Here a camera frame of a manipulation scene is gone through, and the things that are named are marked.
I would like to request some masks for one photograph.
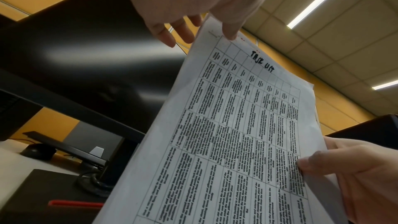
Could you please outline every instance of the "black mouse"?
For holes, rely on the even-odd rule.
[[[56,151],[54,147],[47,144],[30,144],[21,152],[21,155],[39,160],[50,160]]]

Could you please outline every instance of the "fingernail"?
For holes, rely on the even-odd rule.
[[[310,167],[310,162],[308,160],[308,157],[297,159],[297,165],[302,170]]]

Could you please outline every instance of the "cable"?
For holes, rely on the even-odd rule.
[[[9,140],[28,141],[28,142],[31,142],[32,144],[37,144],[36,142],[33,142],[32,140],[28,140],[28,139],[10,138]]]

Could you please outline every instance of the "monitor screen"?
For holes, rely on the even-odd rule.
[[[2,73],[16,77],[0,89],[127,137],[147,132],[186,57],[130,0],[62,1],[2,30],[0,52]]]

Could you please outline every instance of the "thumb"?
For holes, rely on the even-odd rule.
[[[368,145],[317,151],[310,157],[297,160],[297,165],[302,171],[319,175],[358,173],[380,163],[381,157]]]
[[[237,22],[237,23],[223,23],[223,34],[229,40],[235,40],[238,31],[242,28],[245,21]]]

